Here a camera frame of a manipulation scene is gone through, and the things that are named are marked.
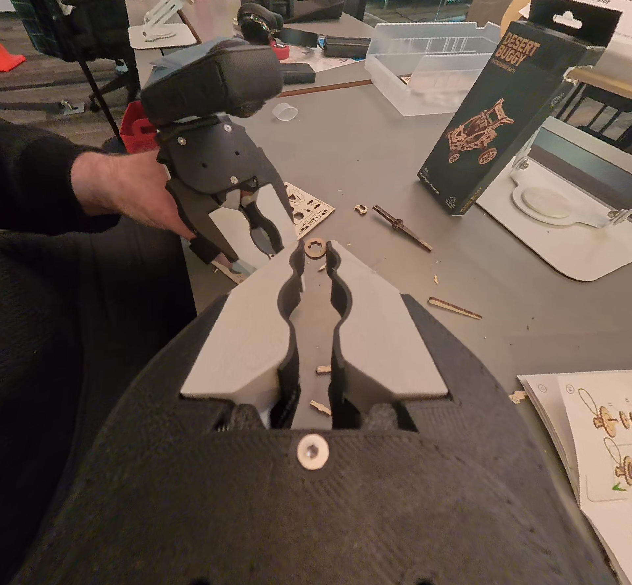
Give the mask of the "rounded wooden board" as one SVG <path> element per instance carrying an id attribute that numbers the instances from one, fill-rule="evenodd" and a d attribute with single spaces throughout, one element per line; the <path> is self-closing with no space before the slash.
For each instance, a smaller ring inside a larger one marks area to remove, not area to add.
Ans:
<path id="1" fill-rule="evenodd" d="M 501 22 L 503 32 L 519 16 L 528 16 L 530 1 L 512 1 Z M 631 14 L 620 13 L 618 26 L 597 64 L 593 67 L 575 67 L 567 72 L 566 79 L 631 98 Z"/>

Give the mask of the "dark plaid cloth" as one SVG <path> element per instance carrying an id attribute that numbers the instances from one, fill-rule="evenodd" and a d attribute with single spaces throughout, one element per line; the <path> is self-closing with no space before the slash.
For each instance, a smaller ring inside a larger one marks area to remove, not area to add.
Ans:
<path id="1" fill-rule="evenodd" d="M 36 52 L 76 62 L 73 32 L 57 0 L 10 0 Z"/>

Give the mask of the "orange traffic cone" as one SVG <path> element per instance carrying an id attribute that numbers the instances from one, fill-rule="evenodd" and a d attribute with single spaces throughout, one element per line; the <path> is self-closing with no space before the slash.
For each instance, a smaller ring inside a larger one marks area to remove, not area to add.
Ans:
<path id="1" fill-rule="evenodd" d="M 0 45 L 0 71 L 8 73 L 26 62 L 26 57 L 20 54 L 12 54 L 4 45 Z"/>

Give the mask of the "instruction booklet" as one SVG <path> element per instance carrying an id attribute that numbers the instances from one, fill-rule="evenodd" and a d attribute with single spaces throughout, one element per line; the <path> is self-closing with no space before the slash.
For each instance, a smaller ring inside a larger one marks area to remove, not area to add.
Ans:
<path id="1" fill-rule="evenodd" d="M 519 376 L 623 584 L 631 583 L 631 371 Z"/>

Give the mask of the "red plastic canister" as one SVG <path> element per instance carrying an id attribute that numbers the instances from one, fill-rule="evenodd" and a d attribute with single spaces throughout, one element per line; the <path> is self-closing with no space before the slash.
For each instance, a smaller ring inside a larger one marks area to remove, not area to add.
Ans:
<path id="1" fill-rule="evenodd" d="M 131 102 L 122 117 L 121 139 L 128 154 L 139 154 L 158 150 L 157 129 L 147 118 L 139 100 Z"/>

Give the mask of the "short wooden strip scrap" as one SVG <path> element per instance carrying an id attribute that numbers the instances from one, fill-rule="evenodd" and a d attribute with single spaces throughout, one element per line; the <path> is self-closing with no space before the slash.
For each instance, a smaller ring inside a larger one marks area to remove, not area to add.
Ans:
<path id="1" fill-rule="evenodd" d="M 453 303 L 447 302 L 443 299 L 440 298 L 436 298 L 436 297 L 429 297 L 428 298 L 428 304 L 434 306 L 434 307 L 439 307 L 441 309 L 450 311 L 450 312 L 454 312 L 463 316 L 466 316 L 468 318 L 474 319 L 474 320 L 482 320 L 483 317 L 481 314 L 477 313 L 477 312 L 473 312 L 470 311 L 468 309 L 465 309 L 459 305 L 455 305 Z"/>

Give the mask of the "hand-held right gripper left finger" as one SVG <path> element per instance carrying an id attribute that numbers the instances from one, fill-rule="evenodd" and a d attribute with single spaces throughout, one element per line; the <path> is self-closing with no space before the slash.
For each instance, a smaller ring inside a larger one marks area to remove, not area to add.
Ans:
<path id="1" fill-rule="evenodd" d="M 252 405 L 269 413 L 270 427 L 291 425 L 300 363 L 289 317 L 300 303 L 304 259 L 304 242 L 295 241 L 222 299 L 183 397 Z"/>

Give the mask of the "dark model kit box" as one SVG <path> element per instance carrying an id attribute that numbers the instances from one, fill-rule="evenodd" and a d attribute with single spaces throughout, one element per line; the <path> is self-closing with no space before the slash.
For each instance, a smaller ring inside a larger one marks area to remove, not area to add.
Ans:
<path id="1" fill-rule="evenodd" d="M 443 210 L 462 216 L 593 67 L 622 12 L 572 0 L 531 0 L 512 22 L 418 172 Z"/>

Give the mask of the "person's black clothing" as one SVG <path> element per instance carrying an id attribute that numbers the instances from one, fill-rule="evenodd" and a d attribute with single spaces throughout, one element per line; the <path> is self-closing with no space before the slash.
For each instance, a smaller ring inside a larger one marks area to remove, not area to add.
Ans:
<path id="1" fill-rule="evenodd" d="M 138 373 L 195 317 L 180 236 L 1 233 L 1 583 Z"/>

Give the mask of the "black pouch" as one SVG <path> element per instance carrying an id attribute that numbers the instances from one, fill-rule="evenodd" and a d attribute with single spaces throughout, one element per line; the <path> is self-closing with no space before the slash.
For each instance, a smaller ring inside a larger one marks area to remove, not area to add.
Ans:
<path id="1" fill-rule="evenodd" d="M 362 60 L 366 58 L 371 38 L 325 36 L 323 55 L 326 58 Z"/>

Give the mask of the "wooden parts sheet round holes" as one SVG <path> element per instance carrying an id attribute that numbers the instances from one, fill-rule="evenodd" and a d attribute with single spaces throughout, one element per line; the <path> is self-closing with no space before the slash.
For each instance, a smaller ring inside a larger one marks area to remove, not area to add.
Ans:
<path id="1" fill-rule="evenodd" d="M 293 213 L 297 240 L 300 240 L 312 232 L 325 218 L 331 216 L 335 208 L 291 183 L 284 182 L 284 185 Z M 241 205 L 244 207 L 244 200 L 250 198 L 251 195 L 244 196 L 241 199 Z M 217 257 L 211 261 L 211 264 L 235 283 L 240 284 L 249 276 L 231 272 L 228 267 L 217 261 Z"/>

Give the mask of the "black red headphones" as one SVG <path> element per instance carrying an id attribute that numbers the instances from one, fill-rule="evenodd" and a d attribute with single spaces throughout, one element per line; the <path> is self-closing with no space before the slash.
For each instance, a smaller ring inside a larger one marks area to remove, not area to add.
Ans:
<path id="1" fill-rule="evenodd" d="M 280 14 L 254 2 L 244 3 L 238 10 L 236 22 L 245 41 L 253 45 L 272 48 L 280 61 L 289 59 L 289 47 L 276 40 L 284 25 Z"/>

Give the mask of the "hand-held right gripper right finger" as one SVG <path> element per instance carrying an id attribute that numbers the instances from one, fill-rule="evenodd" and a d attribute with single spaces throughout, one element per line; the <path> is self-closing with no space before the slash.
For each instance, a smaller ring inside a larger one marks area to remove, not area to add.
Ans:
<path id="1" fill-rule="evenodd" d="M 337 241 L 327 242 L 326 265 L 330 303 L 339 314 L 328 388 L 332 427 L 356 428 L 378 405 L 399 414 L 405 402 L 448 399 L 413 317 L 417 301 Z"/>

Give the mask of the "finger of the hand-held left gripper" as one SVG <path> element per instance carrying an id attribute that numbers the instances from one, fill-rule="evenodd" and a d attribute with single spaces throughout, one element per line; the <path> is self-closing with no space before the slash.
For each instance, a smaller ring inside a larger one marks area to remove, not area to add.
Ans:
<path id="1" fill-rule="evenodd" d="M 253 176 L 245 182 L 251 198 L 244 200 L 244 209 L 251 224 L 265 232 L 271 249 L 278 253 L 297 241 L 293 212 L 279 172 L 262 147 L 256 151 Z"/>
<path id="2" fill-rule="evenodd" d="M 225 201 L 209 215 L 220 234 L 228 242 L 237 256 L 235 261 L 227 254 L 217 257 L 217 261 L 228 267 L 233 273 L 250 275 L 271 257 L 271 242 L 267 233 L 253 223 L 241 205 L 241 201 Z"/>

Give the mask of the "long wooden frame strip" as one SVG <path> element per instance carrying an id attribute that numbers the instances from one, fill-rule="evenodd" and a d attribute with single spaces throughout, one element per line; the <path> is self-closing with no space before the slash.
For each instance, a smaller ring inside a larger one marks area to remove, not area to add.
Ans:
<path id="1" fill-rule="evenodd" d="M 396 230 L 396 231 L 402 233 L 403 235 L 405 235 L 406 237 L 410 238 L 412 241 L 414 241 L 418 246 L 420 246 L 424 250 L 426 250 L 428 252 L 432 251 L 432 247 L 427 242 L 423 241 L 417 234 L 412 232 L 412 230 L 410 230 L 403 223 L 402 219 L 395 218 L 394 216 L 389 214 L 386 210 L 384 210 L 382 207 L 380 207 L 380 206 L 378 206 L 376 204 L 372 206 L 372 209 L 379 216 L 383 217 L 386 221 L 388 221 L 388 223 L 391 225 L 391 228 L 393 230 Z"/>

